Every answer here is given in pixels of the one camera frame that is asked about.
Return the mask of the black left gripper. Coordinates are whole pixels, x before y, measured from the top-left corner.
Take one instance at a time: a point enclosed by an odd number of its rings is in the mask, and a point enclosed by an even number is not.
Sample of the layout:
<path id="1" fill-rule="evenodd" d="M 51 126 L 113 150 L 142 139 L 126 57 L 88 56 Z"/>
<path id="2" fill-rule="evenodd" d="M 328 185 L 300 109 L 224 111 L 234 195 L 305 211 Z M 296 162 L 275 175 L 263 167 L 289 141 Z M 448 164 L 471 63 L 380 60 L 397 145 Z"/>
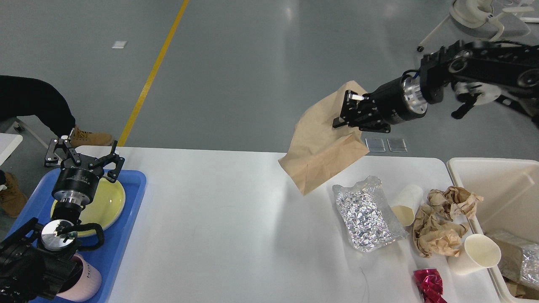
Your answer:
<path id="1" fill-rule="evenodd" d="M 71 144 L 70 136 L 52 138 L 49 142 L 44 167 L 61 167 L 67 161 L 68 167 L 60 168 L 60 174 L 52 190 L 52 197 L 61 201 L 67 199 L 79 206 L 92 203 L 96 195 L 100 178 L 115 183 L 125 163 L 125 158 L 116 153 L 118 141 L 113 141 L 110 153 L 100 158 L 91 158 L 87 169 L 82 169 L 82 158 Z M 114 168 L 107 173 L 104 167 L 114 164 Z"/>

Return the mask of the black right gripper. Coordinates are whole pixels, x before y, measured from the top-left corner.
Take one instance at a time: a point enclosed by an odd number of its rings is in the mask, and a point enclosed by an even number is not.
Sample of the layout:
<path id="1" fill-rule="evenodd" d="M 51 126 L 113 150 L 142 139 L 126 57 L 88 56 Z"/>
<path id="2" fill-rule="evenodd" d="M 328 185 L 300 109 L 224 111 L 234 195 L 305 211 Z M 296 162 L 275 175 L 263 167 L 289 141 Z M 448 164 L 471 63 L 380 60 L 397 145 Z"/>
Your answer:
<path id="1" fill-rule="evenodd" d="M 389 133 L 390 125 L 424 117 L 427 107 L 419 80 L 403 75 L 371 93 L 346 90 L 333 128 L 347 126 L 362 132 Z"/>

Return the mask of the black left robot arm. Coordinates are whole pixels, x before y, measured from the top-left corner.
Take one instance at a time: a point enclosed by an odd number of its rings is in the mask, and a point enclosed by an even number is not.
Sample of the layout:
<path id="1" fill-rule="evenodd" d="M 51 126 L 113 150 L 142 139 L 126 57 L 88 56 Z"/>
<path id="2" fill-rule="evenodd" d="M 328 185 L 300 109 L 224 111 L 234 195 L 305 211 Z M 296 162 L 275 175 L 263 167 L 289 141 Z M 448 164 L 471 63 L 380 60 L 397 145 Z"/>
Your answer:
<path id="1" fill-rule="evenodd" d="M 51 192 L 56 205 L 50 222 L 31 218 L 1 242 L 2 303 L 54 299 L 83 272 L 73 255 L 104 245 L 102 226 L 83 224 L 80 215 L 93 202 L 100 179 L 114 183 L 119 177 L 125 159 L 116 145 L 113 141 L 110 153 L 96 158 L 78 153 L 69 139 L 50 141 L 44 166 L 60 168 Z"/>

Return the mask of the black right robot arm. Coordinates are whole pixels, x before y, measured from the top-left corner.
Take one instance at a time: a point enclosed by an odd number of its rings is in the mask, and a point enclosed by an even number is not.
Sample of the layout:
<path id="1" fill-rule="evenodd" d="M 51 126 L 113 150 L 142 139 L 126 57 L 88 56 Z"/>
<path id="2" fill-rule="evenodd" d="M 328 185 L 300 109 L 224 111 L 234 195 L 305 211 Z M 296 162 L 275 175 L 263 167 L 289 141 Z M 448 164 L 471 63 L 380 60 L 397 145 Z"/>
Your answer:
<path id="1" fill-rule="evenodd" d="M 462 105 L 461 119 L 480 102 L 494 101 L 503 92 L 516 98 L 538 97 L 538 46 L 508 41 L 456 41 L 425 54 L 417 69 L 406 70 L 370 93 L 346 90 L 333 128 L 357 127 L 389 133 L 391 126 L 422 118 L 428 105 L 443 101 L 443 87 L 451 85 Z"/>

